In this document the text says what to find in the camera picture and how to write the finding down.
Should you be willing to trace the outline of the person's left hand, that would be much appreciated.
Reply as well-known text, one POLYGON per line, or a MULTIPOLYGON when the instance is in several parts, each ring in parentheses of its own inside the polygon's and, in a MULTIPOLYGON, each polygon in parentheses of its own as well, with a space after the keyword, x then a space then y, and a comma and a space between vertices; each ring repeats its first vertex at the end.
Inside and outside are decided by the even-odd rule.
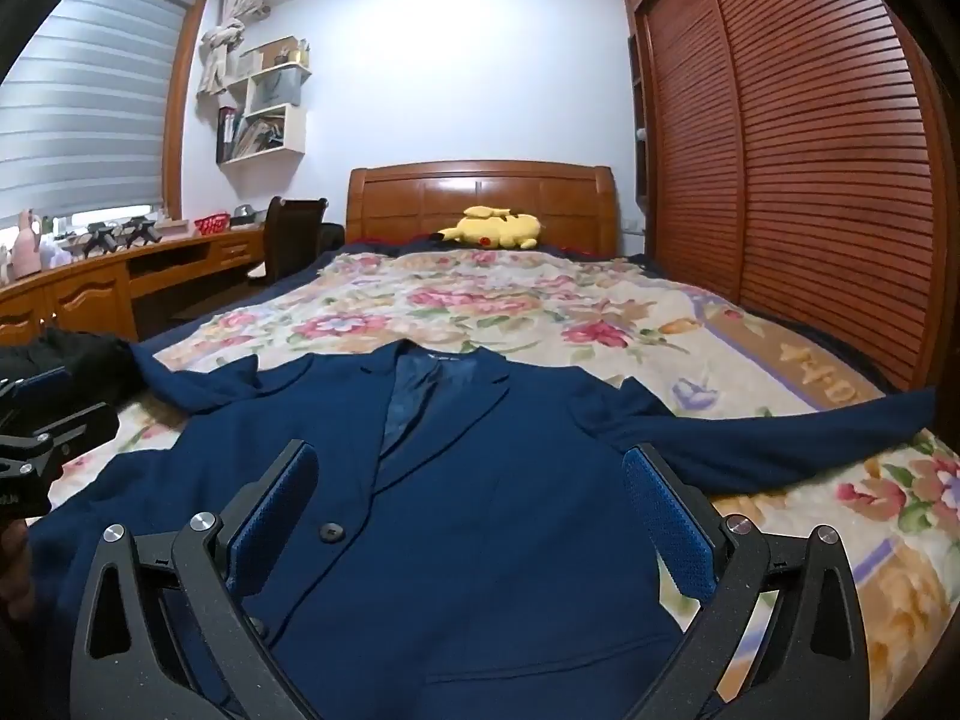
POLYGON ((11 619, 28 616, 36 603, 31 573, 29 528, 24 520, 15 520, 2 533, 2 608, 11 619))

